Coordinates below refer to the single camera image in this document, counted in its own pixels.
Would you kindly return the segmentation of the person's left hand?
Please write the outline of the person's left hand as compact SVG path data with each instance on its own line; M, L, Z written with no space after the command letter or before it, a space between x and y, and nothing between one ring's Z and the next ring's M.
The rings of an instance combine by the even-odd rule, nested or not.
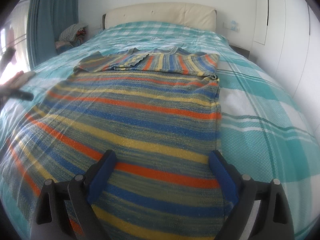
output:
M34 98L33 93L25 92L21 90L21 87L25 85L30 79L36 75L35 72L18 72L13 78L1 85L1 98L13 98L32 101Z

